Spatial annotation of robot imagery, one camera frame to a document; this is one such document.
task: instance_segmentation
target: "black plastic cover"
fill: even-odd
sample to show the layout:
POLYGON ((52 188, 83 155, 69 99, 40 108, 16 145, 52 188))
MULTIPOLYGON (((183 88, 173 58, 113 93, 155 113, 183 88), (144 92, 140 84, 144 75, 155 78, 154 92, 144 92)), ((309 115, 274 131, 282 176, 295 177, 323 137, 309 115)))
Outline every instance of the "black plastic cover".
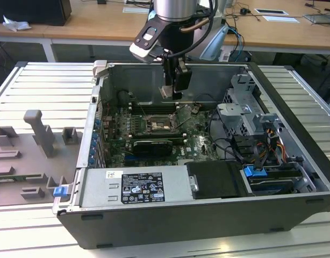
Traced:
POLYGON ((248 196, 242 179, 241 166, 236 161, 204 161, 186 164, 189 176, 194 176, 198 191, 194 199, 235 198, 248 196))

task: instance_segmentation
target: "wooden tabletop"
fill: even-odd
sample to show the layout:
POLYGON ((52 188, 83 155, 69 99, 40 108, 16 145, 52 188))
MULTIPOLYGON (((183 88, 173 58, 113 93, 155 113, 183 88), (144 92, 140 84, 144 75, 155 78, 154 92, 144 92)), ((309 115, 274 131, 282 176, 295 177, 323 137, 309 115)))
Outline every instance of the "wooden tabletop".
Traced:
MULTIPOLYGON (((0 24, 0 35, 21 37, 45 37, 61 39, 103 39, 133 41, 146 21, 146 14, 123 13, 121 3, 98 5, 96 1, 83 2, 71 0, 72 14, 65 26, 31 25, 31 30, 8 31, 0 24)), ((245 46, 330 49, 330 25, 312 25, 305 14, 318 14, 312 8, 304 6, 311 1, 305 0, 239 0, 248 4, 253 14, 254 8, 280 9, 300 23, 266 21, 262 16, 240 16, 236 21, 239 33, 245 39, 245 46)), ((315 7, 324 12, 330 3, 315 1, 315 7)), ((236 4, 234 12, 239 15, 240 7, 236 4)), ((234 26, 231 16, 228 23, 234 26)), ((228 35, 225 45, 236 44, 235 36, 228 35)))
MULTIPOLYGON (((276 21, 266 21, 259 16, 257 21, 253 16, 240 16, 236 21, 238 32, 245 38, 246 46, 257 47, 290 47, 290 48, 308 48, 308 49, 330 49, 330 25, 312 25, 306 18, 302 17, 306 14, 318 14, 312 8, 305 6, 305 3, 312 1, 305 0, 240 0, 250 6, 252 14, 258 14, 254 9, 275 9, 287 12, 288 17, 296 18, 300 23, 284 23, 276 21)), ((321 13, 325 13, 324 8, 330 8, 330 3, 317 2, 314 3, 315 8, 320 9, 321 13)), ((240 11, 237 4, 234 12, 240 11)), ((227 9, 227 13, 232 13, 232 9, 227 9)), ((227 22, 230 26, 234 26, 233 19, 227 16, 227 22)), ((226 41, 229 41, 232 35, 229 35, 226 41)))
POLYGON ((0 24, 0 36, 43 38, 44 37, 43 33, 47 27, 48 25, 33 24, 32 29, 30 30, 22 30, 22 31, 14 32, 4 27, 3 24, 0 24))

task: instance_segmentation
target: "sticker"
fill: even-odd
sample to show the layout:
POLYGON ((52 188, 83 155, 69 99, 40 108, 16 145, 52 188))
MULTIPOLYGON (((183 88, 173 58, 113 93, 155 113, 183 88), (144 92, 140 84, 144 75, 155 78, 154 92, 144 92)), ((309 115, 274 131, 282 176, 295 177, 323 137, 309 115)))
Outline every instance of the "sticker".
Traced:
POLYGON ((122 178, 123 170, 108 170, 105 178, 122 178))
POLYGON ((121 174, 121 177, 123 204, 165 202, 161 173, 121 174))

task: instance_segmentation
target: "floor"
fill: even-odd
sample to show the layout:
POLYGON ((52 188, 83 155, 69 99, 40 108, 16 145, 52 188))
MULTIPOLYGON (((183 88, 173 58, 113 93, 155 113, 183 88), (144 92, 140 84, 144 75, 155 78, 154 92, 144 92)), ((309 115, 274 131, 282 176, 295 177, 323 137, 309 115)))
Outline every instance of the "floor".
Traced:
MULTIPOLYGON (((99 59, 110 61, 135 60, 128 47, 94 46, 96 55, 94 58, 90 57, 88 47, 85 45, 55 45, 55 51, 60 62, 93 62, 99 59)), ((239 60, 243 61, 247 56, 251 56, 252 61, 258 65, 271 65, 275 53, 244 53, 239 60)), ((318 93, 323 96, 328 87, 330 87, 330 76, 324 85, 320 87, 324 78, 330 73, 330 56, 327 58, 328 64, 325 69, 321 66, 321 63, 325 60, 316 55, 283 54, 276 65, 293 66, 313 89, 317 90, 320 88, 318 93)), ((3 43, 3 48, 0 48, 0 85, 17 61, 46 62, 47 60, 40 44, 3 43)))

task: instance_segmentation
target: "slotted metal table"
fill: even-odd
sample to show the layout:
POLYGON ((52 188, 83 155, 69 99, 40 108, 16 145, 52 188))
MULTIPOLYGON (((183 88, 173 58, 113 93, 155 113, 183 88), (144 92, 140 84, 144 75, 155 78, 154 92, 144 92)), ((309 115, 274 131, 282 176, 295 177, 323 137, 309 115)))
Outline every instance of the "slotted metal table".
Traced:
MULTIPOLYGON (((330 159, 330 109, 293 70, 260 66, 330 159)), ((95 79, 92 63, 28 63, 0 87, 0 126, 30 133, 28 109, 41 109, 53 132, 83 130, 95 79)), ((267 99, 266 107, 273 112, 267 99)), ((330 257, 330 213, 318 213, 288 232, 84 250, 52 214, 52 204, 0 207, 0 257, 330 257)))

